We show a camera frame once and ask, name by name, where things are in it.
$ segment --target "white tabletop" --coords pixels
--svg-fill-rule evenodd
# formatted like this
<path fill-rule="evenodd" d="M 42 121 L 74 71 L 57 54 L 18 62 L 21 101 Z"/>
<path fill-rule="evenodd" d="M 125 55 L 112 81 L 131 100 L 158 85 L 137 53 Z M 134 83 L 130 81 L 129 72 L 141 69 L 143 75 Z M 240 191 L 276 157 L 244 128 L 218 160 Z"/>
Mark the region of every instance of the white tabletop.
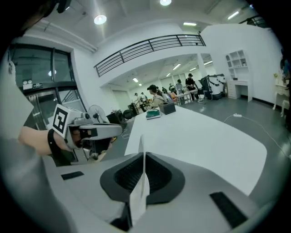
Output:
<path fill-rule="evenodd" d="M 125 155 L 138 152 L 141 134 L 146 151 L 205 167 L 246 195 L 255 187 L 267 155 L 265 146 L 249 135 L 178 106 L 160 118 L 136 116 Z"/>

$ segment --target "black wrist strap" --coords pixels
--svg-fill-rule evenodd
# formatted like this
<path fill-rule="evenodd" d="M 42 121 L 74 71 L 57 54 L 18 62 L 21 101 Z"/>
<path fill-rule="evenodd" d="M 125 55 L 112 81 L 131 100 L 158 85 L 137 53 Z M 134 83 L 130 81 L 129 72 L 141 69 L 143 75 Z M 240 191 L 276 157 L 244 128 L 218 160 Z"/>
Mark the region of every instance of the black wrist strap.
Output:
<path fill-rule="evenodd" d="M 49 130 L 49 133 L 47 134 L 47 141 L 49 143 L 50 150 L 51 150 L 51 153 L 53 154 L 53 156 L 59 157 L 60 156 L 60 148 L 58 147 L 58 145 L 55 142 L 54 132 L 55 131 L 53 129 Z"/>

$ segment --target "cable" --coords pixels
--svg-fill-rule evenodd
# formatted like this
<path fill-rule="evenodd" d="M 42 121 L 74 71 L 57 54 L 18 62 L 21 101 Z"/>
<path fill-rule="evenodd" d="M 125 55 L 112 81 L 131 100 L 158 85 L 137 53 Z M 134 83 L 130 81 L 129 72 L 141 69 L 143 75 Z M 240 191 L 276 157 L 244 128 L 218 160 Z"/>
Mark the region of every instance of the cable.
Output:
<path fill-rule="evenodd" d="M 123 133 L 121 134 L 121 137 L 122 137 L 123 139 L 127 139 L 127 138 L 130 137 L 130 133 L 126 133 L 126 134 L 124 134 L 126 131 L 127 131 L 127 129 L 124 129 Z"/>
<path fill-rule="evenodd" d="M 226 120 L 228 119 L 228 118 L 230 118 L 230 117 L 242 117 L 242 118 L 245 118 L 245 119 L 247 119 L 247 120 L 250 120 L 250 121 L 252 121 L 252 122 L 254 122 L 254 123 L 256 123 L 257 125 L 259 125 L 264 131 L 265 131 L 265 133 L 270 137 L 270 139 L 272 139 L 273 141 L 274 141 L 274 143 L 279 147 L 279 149 L 283 152 L 283 154 L 287 157 L 287 158 L 290 158 L 291 159 L 291 155 L 286 155 L 286 153 L 283 151 L 283 149 L 279 146 L 279 144 L 276 142 L 276 140 L 274 139 L 274 138 L 272 138 L 271 136 L 270 136 L 270 134 L 264 129 L 264 127 L 261 125 L 261 124 L 259 124 L 258 122 L 256 122 L 256 121 L 254 121 L 254 120 L 252 120 L 252 119 L 250 119 L 250 118 L 247 118 L 247 117 L 245 117 L 245 116 L 242 116 L 242 115 L 238 115 L 238 114 L 233 114 L 233 115 L 230 115 L 229 117 L 227 117 L 223 122 L 226 122 Z"/>

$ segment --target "black rubber pad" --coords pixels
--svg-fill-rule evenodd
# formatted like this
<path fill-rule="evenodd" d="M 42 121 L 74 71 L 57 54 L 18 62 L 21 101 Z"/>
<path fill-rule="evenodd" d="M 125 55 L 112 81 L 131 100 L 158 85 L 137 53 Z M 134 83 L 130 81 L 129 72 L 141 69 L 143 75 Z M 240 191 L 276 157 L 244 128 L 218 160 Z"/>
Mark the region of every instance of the black rubber pad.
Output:
<path fill-rule="evenodd" d="M 210 197 L 232 228 L 236 228 L 247 220 L 247 217 L 223 192 L 212 193 Z"/>
<path fill-rule="evenodd" d="M 63 174 L 61 176 L 62 176 L 63 180 L 69 180 L 69 179 L 80 177 L 83 175 L 84 174 L 82 172 L 72 172 L 72 173 L 68 173 L 68 174 Z"/>

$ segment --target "black cap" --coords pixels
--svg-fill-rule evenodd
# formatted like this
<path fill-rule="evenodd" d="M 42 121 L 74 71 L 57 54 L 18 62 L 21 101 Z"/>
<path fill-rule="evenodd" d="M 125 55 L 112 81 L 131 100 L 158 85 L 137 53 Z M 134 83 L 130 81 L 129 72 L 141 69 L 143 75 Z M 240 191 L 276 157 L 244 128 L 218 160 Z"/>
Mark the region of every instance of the black cap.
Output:
<path fill-rule="evenodd" d="M 149 90 L 152 90 L 152 91 L 156 91 L 156 86 L 155 85 L 150 85 L 148 88 L 147 88 L 147 90 L 149 91 Z"/>

